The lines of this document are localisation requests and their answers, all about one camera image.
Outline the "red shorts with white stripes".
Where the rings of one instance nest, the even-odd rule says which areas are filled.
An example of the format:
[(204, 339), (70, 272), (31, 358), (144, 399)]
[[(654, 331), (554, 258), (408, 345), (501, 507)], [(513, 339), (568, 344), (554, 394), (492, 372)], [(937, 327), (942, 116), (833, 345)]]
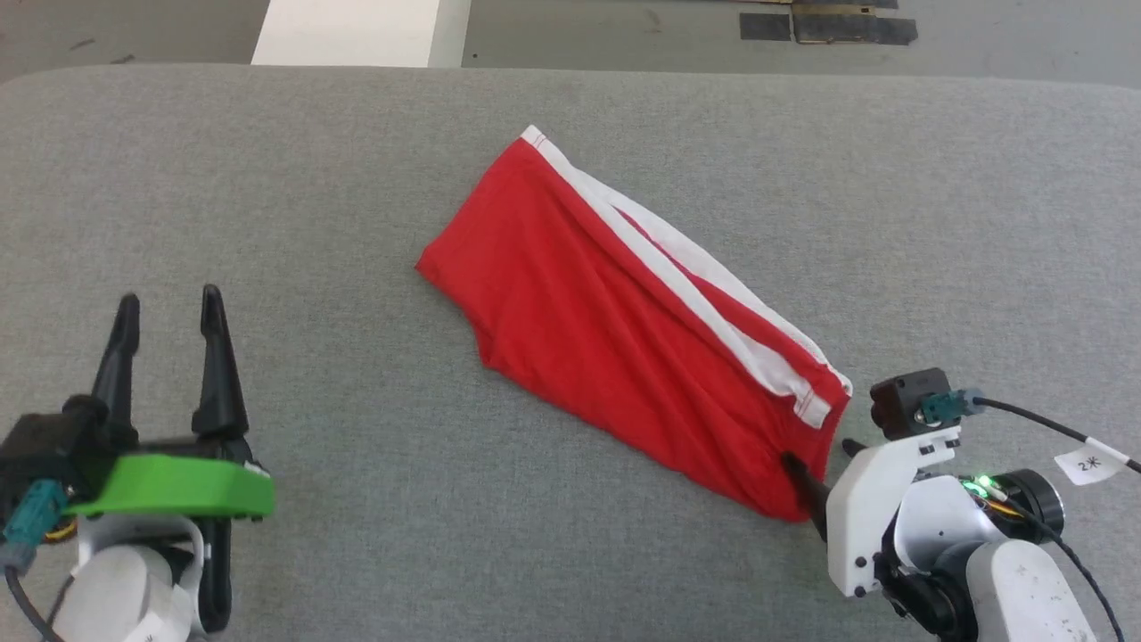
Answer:
[(489, 164), (416, 273), (464, 312), (486, 368), (758, 514), (808, 519), (782, 456), (823, 479), (850, 379), (539, 127)]

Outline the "small dark floor mat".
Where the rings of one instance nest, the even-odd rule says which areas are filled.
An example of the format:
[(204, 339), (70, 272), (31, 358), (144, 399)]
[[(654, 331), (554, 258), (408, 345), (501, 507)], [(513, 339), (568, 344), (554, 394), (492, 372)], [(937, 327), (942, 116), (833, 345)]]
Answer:
[(788, 13), (741, 13), (742, 41), (791, 42), (792, 22)]

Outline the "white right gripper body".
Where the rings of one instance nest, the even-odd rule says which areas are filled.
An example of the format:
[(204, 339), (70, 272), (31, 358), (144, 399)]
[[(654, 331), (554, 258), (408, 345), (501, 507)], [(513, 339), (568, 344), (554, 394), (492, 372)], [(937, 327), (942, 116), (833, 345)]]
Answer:
[(941, 428), (864, 448), (851, 460), (825, 504), (827, 570), (845, 598), (877, 588), (872, 556), (919, 471), (949, 462), (962, 428)]

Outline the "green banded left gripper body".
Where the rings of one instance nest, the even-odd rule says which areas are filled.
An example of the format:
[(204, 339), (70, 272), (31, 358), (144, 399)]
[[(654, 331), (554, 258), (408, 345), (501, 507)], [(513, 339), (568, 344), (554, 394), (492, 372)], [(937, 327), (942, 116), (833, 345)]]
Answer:
[(246, 442), (156, 442), (78, 503), (70, 635), (217, 635), (233, 608), (232, 527), (275, 509)]

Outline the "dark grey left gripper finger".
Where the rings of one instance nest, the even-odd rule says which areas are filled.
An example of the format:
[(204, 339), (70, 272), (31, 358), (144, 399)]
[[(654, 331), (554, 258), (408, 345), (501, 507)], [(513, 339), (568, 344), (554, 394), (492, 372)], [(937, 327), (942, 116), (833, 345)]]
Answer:
[(215, 284), (207, 284), (202, 290), (200, 330), (205, 355), (192, 431), (200, 438), (243, 438), (249, 430), (249, 418), (222, 293)]
[(118, 316), (103, 350), (91, 395), (107, 409), (103, 420), (111, 444), (115, 447), (137, 447), (138, 431), (131, 418), (132, 361), (140, 338), (140, 301), (133, 292), (119, 298)]

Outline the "long dark floor mat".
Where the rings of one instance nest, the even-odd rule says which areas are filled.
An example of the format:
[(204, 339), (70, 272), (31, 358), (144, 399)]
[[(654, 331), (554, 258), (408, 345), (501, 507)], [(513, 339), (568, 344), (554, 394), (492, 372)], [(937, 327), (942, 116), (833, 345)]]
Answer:
[(799, 44), (913, 44), (916, 21), (879, 13), (897, 8), (897, 0), (796, 0), (790, 5), (793, 36)]

